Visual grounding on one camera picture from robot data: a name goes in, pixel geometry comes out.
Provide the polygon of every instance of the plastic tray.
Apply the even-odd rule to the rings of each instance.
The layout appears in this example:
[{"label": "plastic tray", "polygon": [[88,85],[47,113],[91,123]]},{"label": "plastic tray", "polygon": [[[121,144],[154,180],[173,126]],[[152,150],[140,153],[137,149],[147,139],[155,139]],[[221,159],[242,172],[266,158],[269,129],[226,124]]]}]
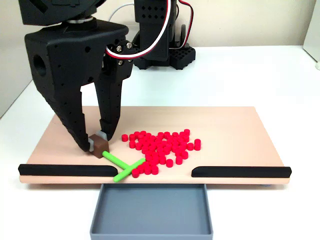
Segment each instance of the plastic tray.
[{"label": "plastic tray", "polygon": [[103,184],[92,240],[212,240],[205,184]]}]

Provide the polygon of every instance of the brown block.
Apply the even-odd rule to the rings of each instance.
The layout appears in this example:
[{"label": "brown block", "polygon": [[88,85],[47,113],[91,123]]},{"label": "brown block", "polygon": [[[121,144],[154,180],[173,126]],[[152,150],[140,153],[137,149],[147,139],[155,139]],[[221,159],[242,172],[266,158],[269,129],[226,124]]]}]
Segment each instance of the brown block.
[{"label": "brown block", "polygon": [[103,157],[102,153],[104,151],[109,152],[108,141],[104,140],[102,137],[95,134],[91,135],[89,138],[93,140],[93,151],[91,153],[98,159]]}]

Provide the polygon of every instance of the cable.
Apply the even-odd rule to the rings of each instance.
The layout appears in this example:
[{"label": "cable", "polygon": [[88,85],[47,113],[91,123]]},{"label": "cable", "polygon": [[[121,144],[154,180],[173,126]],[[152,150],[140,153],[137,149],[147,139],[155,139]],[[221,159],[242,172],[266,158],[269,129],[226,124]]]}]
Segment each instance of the cable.
[{"label": "cable", "polygon": [[115,13],[119,10],[119,9],[122,9],[123,7],[125,6],[130,6],[130,5],[135,5],[135,2],[128,2],[128,3],[125,3],[121,6],[119,6],[116,10],[113,11],[113,13],[110,15],[109,19],[108,19],[108,22],[110,22],[111,18],[115,15]]},{"label": "cable", "polygon": [[112,58],[119,59],[119,60],[137,59],[137,58],[140,58],[140,57],[148,54],[149,52],[151,52],[155,48],[155,46],[158,44],[161,37],[163,36],[163,34],[167,28],[168,22],[169,22],[170,13],[171,13],[171,0],[166,0],[166,14],[165,14],[165,19],[163,22],[162,29],[159,33],[159,36],[155,39],[155,41],[151,44],[151,46],[149,46],[146,50],[143,50],[142,52],[135,53],[135,54],[125,55],[125,54],[114,53],[108,47],[106,47],[105,48],[106,54],[108,54]]},{"label": "cable", "polygon": [[178,19],[178,17],[179,17],[179,13],[180,13],[180,9],[179,9],[179,6],[178,6],[178,4],[176,5],[176,18],[175,18],[175,20],[177,20]]},{"label": "cable", "polygon": [[186,5],[186,6],[190,7],[190,12],[191,13],[190,13],[190,20],[189,20],[188,29],[187,29],[187,32],[186,32],[186,35],[185,35],[183,43],[181,44],[180,47],[169,48],[169,49],[175,49],[175,50],[182,49],[186,45],[186,43],[188,41],[188,38],[189,38],[190,31],[191,31],[192,23],[194,21],[194,9],[192,8],[192,6],[189,3],[185,2],[185,1],[182,1],[182,0],[179,0],[179,2],[181,4],[183,4],[183,5]]}]

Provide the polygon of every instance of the white wall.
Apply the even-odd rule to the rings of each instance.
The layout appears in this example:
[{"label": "white wall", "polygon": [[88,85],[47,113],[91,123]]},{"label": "white wall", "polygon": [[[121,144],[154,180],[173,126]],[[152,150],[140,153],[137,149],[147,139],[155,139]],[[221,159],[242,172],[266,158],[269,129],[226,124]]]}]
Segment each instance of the white wall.
[{"label": "white wall", "polygon": [[[95,17],[107,20],[117,6],[133,0],[107,0]],[[189,43],[199,46],[302,45],[316,0],[187,0],[194,7]],[[177,26],[190,12],[180,6]],[[139,29],[134,7],[121,9],[113,22]],[[24,35],[41,27],[24,26],[18,0],[0,1],[0,117],[31,81]]]},{"label": "white wall", "polygon": [[[133,0],[107,0],[97,18],[107,20],[117,6]],[[194,47],[302,45],[316,0],[186,0],[194,8],[189,43]],[[188,24],[190,10],[180,6],[177,26]],[[126,6],[112,18],[127,25],[132,40],[139,26],[134,7]]]}]

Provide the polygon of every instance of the beige board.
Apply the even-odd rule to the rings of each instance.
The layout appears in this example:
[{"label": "beige board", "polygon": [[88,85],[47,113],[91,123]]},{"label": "beige board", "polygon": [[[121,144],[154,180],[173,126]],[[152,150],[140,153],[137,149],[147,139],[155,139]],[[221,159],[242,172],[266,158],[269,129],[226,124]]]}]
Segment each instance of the beige board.
[{"label": "beige board", "polygon": [[[100,130],[100,113],[97,106],[84,106],[88,135]],[[122,142],[122,134],[135,131],[181,132],[190,129],[190,141],[201,139],[200,151],[190,151],[182,165],[172,168],[159,164],[158,175],[131,175],[122,183],[170,184],[287,184],[289,178],[235,178],[191,177],[198,166],[249,166],[283,167],[271,139],[254,107],[122,107],[121,118],[112,140],[110,153],[127,164],[144,157],[141,151],[129,148]],[[175,159],[171,153],[168,158]],[[59,118],[55,115],[49,123],[28,164],[52,165],[111,165],[105,158],[98,159],[83,152]],[[113,183],[112,177],[83,176],[20,176],[29,184],[102,184]]]}]

